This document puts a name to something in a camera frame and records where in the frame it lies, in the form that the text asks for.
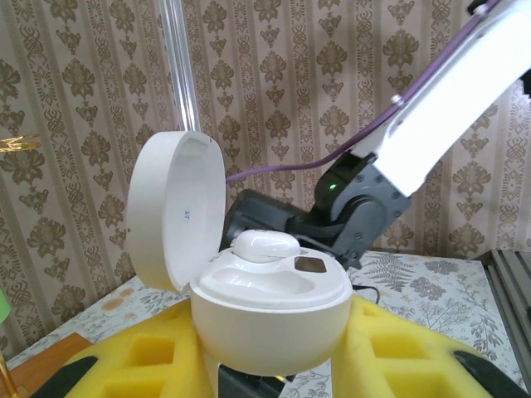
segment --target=white charging case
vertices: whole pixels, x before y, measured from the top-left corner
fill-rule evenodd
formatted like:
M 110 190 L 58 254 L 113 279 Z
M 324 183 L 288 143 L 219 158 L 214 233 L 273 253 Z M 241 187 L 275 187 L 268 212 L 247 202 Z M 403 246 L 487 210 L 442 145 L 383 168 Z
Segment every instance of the white charging case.
M 150 288 L 190 290 L 202 348 L 260 376 L 293 375 L 327 360 L 343 336 L 352 285 L 343 267 L 290 235 L 245 231 L 222 252 L 222 151 L 203 133 L 157 133 L 129 187 L 128 247 Z

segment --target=black mount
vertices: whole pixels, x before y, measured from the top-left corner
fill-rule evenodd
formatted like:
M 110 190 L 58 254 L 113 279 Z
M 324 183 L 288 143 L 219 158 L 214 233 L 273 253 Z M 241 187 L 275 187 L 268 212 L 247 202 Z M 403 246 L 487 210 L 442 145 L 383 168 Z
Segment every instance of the black mount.
M 531 69 L 521 77 L 524 83 L 524 94 L 531 95 Z
M 374 166 L 374 155 L 344 153 L 319 179 L 310 211 L 244 190 L 227 213 L 222 247 L 243 231 L 291 234 L 303 247 L 329 253 L 345 268 L 359 261 L 373 242 L 410 206 Z

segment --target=patterned wallpaper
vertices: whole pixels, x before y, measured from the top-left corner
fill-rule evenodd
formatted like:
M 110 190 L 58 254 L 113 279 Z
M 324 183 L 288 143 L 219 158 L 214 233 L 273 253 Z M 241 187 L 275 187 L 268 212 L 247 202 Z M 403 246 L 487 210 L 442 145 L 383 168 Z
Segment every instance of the patterned wallpaper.
M 221 144 L 227 174 L 337 148 L 411 84 L 468 4 L 182 3 L 202 128 Z M 150 135 L 177 127 L 159 14 L 156 0 L 0 1 L 0 138 L 39 133 L 41 142 L 0 156 L 8 357 L 133 275 L 124 208 L 134 160 Z M 376 248 L 468 258 L 531 250 L 530 134 L 529 100 L 514 85 Z M 309 208 L 322 171 L 249 177 L 227 195 L 247 187 Z
M 419 76 L 465 24 L 468 4 L 183 0 L 202 126 L 221 144 L 227 174 L 329 154 Z M 375 248 L 467 258 L 531 250 L 530 135 L 518 83 L 436 165 Z M 229 197 L 252 188 L 308 209 L 322 171 L 248 177 L 230 184 Z
M 175 129 L 158 3 L 0 2 L 0 278 L 10 357 L 133 275 L 126 194 L 141 146 Z

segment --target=gold object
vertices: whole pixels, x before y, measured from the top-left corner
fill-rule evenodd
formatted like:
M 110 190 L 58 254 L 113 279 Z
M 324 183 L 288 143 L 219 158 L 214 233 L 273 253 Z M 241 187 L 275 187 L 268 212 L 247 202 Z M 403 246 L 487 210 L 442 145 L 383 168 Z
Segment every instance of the gold object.
M 23 143 L 21 141 L 29 138 L 36 138 L 39 134 L 20 135 L 18 137 L 0 139 L 0 153 L 21 152 L 29 149 L 39 148 L 39 143 Z
M 2 383 L 4 387 L 6 388 L 7 395 L 10 398 L 21 398 L 17 392 L 17 387 L 15 386 L 15 382 L 13 381 L 11 377 L 9 368 L 7 367 L 6 359 L 3 357 L 3 354 L 1 351 L 0 351 L 0 378 L 2 379 Z
M 18 391 L 18 398 L 31 398 L 30 393 L 27 392 L 24 386 L 19 386 L 17 388 L 17 391 Z M 2 398 L 12 398 L 12 396 L 2 396 Z

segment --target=open case lid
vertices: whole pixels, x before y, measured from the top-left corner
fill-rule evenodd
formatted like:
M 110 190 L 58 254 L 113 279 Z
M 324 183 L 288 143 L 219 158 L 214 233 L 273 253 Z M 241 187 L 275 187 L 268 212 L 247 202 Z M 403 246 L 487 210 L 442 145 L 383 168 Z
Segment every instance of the open case lid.
M 129 253 L 144 284 L 180 292 L 209 266 L 222 239 L 225 193 L 222 151 L 206 134 L 148 140 L 127 204 Z

